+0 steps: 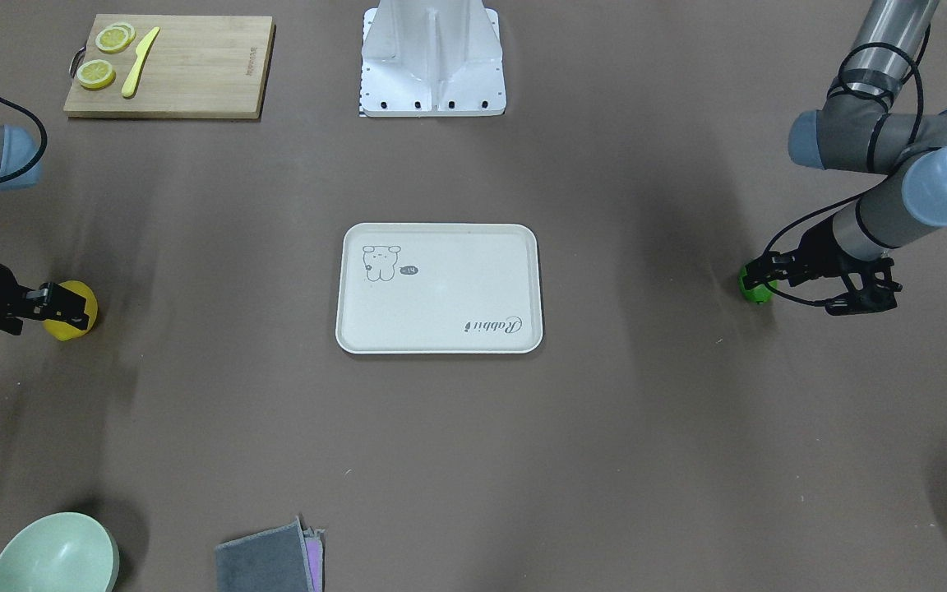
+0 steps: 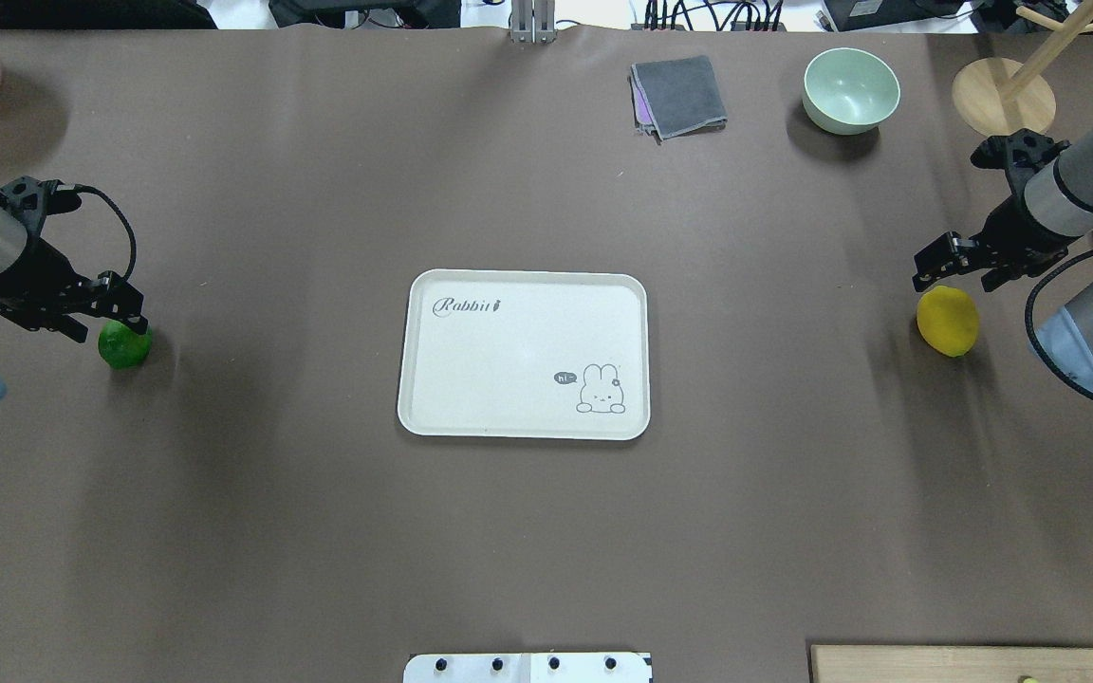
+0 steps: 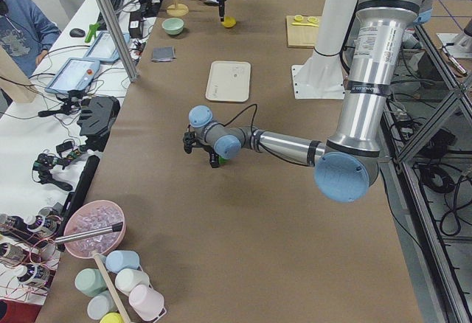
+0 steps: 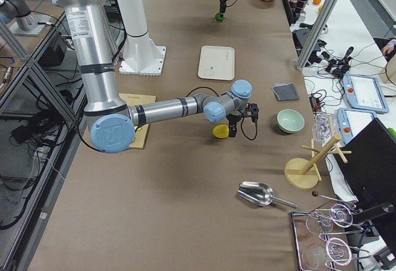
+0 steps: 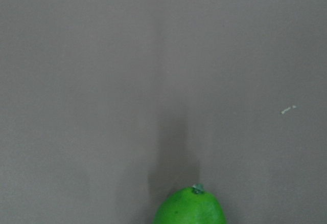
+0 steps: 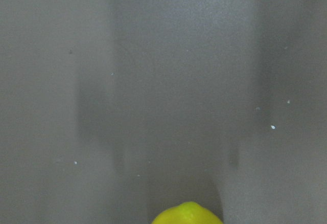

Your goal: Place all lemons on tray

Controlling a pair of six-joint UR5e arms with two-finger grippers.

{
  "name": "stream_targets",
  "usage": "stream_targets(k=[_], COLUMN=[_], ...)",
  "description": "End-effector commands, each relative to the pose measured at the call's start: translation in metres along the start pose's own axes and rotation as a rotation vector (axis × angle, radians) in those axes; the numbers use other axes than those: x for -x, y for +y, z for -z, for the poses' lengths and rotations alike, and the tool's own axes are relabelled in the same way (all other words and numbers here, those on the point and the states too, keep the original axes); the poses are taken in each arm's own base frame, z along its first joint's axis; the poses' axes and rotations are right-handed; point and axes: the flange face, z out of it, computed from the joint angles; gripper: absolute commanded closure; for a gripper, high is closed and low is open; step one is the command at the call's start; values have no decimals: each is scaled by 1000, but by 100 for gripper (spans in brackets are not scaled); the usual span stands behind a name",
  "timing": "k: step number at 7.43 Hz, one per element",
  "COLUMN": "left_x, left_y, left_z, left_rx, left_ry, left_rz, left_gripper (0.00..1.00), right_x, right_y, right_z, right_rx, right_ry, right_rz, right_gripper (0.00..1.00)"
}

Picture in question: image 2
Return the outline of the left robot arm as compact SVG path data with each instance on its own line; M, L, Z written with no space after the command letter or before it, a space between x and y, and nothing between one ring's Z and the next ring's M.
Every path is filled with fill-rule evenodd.
M119 220L127 242L124 272L105 269L86 276L43 235L58 213L77 211L92 195ZM89 338L87 317L125 330L121 360L108 335L99 341L108 366L133 368L146 361L155 328L143 313L143 294L133 285L138 263L136 229L121 208L87 182L38 180L27 175L0 185L0 317L28 332L55 332L78 344Z

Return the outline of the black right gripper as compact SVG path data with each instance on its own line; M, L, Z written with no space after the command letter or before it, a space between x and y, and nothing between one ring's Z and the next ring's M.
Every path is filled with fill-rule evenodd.
M1068 148L1032 130L1009 136L989 136L969 155L979 169L1004 173L1010 195L994 208L975 236L942 233L914 256L914 291L922 293L947 276L986 272L983 288L994 291L1020 276L1044 275L1068 254L1070 238L1054 236L1029 213L1023 190L1042 170L1049 168Z

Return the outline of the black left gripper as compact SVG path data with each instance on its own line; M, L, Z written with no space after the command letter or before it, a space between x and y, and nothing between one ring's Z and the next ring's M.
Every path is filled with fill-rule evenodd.
M103 317L146 334L144 297L127 278L111 269L95 278L79 275L64 254L42 237L47 217L82 207L80 195L99 197L120 215L108 195L82 182L21 176L0 186L0 209L17 221L26 238L17 260L0 273L0 315L17 327L60 332L78 344L86 341L87 328L73 319L74 314Z

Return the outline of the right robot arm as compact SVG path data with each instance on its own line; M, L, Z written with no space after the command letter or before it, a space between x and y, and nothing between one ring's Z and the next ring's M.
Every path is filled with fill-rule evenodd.
M1029 129L989 136L969 161L1003 172L1010 195L974 236L950 231L917 252L914 288L976 271L986 291L1035 278L1024 308L1029 346L1093 402L1093 249L1068 252L1093 233L1093 129L1074 143Z

